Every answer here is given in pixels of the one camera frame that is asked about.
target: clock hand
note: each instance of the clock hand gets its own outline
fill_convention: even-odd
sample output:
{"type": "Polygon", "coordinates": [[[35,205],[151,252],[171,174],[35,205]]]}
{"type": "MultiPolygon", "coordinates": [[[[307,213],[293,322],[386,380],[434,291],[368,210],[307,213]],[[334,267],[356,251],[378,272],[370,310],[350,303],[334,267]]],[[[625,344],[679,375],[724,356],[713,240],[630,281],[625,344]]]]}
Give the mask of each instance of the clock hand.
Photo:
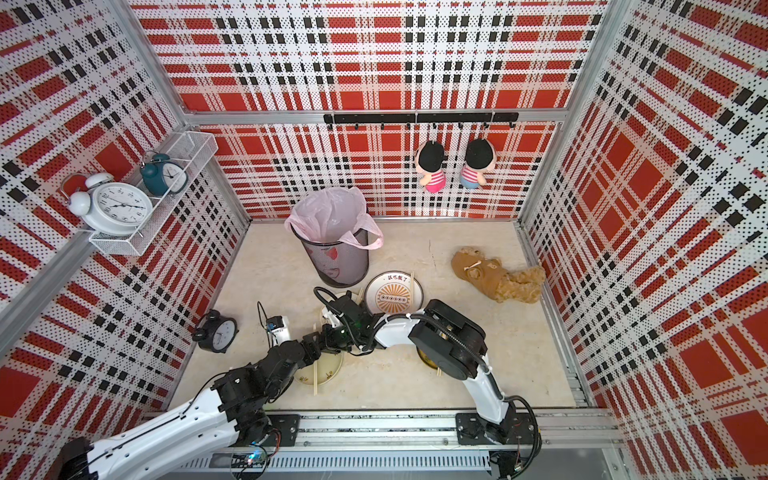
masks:
{"type": "Polygon", "coordinates": [[[114,207],[131,207],[131,208],[141,208],[142,210],[146,210],[146,208],[141,207],[139,205],[117,204],[117,205],[110,205],[109,206],[109,208],[114,208],[114,207]]]}
{"type": "MultiPolygon", "coordinates": [[[[108,199],[112,200],[113,202],[119,202],[119,200],[115,200],[114,198],[108,197],[107,195],[104,195],[104,198],[108,198],[108,199]]],[[[128,205],[123,204],[123,203],[120,203],[120,205],[113,205],[113,207],[118,207],[118,206],[128,207],[128,205]]]]}

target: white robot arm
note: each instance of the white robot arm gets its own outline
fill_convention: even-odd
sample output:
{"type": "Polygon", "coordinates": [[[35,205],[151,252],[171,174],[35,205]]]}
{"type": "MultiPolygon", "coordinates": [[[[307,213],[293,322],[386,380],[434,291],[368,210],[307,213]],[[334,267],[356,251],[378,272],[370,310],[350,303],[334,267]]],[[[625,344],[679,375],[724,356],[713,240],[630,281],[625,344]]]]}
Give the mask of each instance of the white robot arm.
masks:
{"type": "Polygon", "coordinates": [[[272,429],[264,403],[282,395],[296,371],[311,365],[320,353],[341,353],[353,346],[367,355],[377,348],[417,345],[445,374],[464,383],[489,441],[517,441],[508,438],[514,408],[491,374],[485,333],[471,320],[439,300],[413,314],[372,316],[350,295],[337,298],[319,287],[315,294],[326,304],[330,320],[320,332],[301,341],[290,339],[287,319],[273,317],[270,334],[275,345],[263,359],[221,374],[189,402],[132,430],[93,444],[84,438],[69,442],[55,464],[58,479],[154,480],[238,439],[259,444],[272,429]]]}

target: pink plastic bag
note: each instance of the pink plastic bag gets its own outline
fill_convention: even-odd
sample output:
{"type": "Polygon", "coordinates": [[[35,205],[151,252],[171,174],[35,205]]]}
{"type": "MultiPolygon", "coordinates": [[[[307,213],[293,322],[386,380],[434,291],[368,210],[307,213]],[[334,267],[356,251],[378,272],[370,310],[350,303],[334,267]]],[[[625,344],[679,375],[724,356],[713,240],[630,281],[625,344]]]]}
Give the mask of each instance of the pink plastic bag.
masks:
{"type": "Polygon", "coordinates": [[[384,244],[384,235],[366,212],[366,198],[357,187],[331,187],[312,192],[303,198],[286,219],[303,239],[317,243],[344,242],[364,250],[375,250],[384,244]],[[354,237],[359,230],[368,230],[378,238],[370,245],[361,245],[354,237]]]}

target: red plaid wall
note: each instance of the red plaid wall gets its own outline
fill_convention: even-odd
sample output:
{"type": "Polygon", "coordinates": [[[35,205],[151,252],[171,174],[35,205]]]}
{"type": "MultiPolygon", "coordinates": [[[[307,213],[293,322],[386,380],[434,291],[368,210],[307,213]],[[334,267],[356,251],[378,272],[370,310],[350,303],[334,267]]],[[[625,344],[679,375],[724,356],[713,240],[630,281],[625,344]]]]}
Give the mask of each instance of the red plaid wall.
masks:
{"type": "Polygon", "coordinates": [[[145,255],[85,262],[0,362],[0,477],[44,478],[70,439],[167,406],[242,234],[203,172],[145,255]]]}
{"type": "Polygon", "coordinates": [[[252,217],[287,217],[309,192],[355,186],[372,215],[516,217],[554,132],[554,123],[214,125],[217,159],[252,217]],[[459,183],[467,143],[487,137],[498,154],[488,185],[459,183]],[[448,184],[437,194],[419,186],[412,155],[427,139],[445,147],[448,184]]]}
{"type": "Polygon", "coordinates": [[[637,2],[531,227],[648,478],[768,475],[768,2],[637,2]]]}
{"type": "MultiPolygon", "coordinates": [[[[0,10],[0,308],[80,226],[61,180],[122,178],[175,126],[108,6],[0,10]]],[[[237,225],[203,174],[145,255],[85,262],[0,359],[0,478],[43,478],[70,438],[112,435],[164,406],[237,225]]]]}
{"type": "Polygon", "coordinates": [[[607,1],[129,0],[191,111],[563,107],[607,1]]]}
{"type": "Polygon", "coordinates": [[[0,309],[80,224],[61,181],[122,178],[175,125],[106,3],[2,7],[0,309]]]}

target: white alarm clock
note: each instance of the white alarm clock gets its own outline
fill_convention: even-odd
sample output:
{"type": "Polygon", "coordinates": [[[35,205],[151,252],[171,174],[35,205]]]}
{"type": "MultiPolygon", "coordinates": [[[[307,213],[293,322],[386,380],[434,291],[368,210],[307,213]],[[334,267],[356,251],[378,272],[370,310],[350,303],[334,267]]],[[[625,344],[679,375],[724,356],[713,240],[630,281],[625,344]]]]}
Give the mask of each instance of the white alarm clock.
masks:
{"type": "Polygon", "coordinates": [[[69,199],[69,211],[96,231],[115,236],[130,235],[151,215],[152,202],[137,187],[113,180],[114,176],[106,172],[91,175],[85,181],[87,192],[65,194],[69,199]]]}

